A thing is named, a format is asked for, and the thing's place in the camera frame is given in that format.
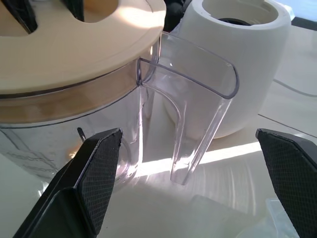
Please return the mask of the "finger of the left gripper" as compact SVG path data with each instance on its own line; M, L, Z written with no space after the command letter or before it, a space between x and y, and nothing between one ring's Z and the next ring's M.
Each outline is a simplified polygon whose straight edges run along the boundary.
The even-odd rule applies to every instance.
M28 33L33 33L38 25L29 0L5 0L5 8Z
M83 0L62 0L62 3L79 21L84 22L84 1Z

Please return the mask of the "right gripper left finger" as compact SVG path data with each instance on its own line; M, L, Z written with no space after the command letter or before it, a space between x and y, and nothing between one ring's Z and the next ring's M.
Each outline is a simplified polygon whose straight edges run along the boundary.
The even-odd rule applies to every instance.
M113 192L122 130L87 138L49 183L16 238L95 238Z

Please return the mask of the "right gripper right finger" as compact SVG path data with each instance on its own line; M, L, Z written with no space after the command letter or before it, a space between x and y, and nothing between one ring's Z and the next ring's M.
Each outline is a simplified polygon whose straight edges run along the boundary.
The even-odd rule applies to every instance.
M279 201L301 238L317 236L317 146L292 134L259 128L266 167Z

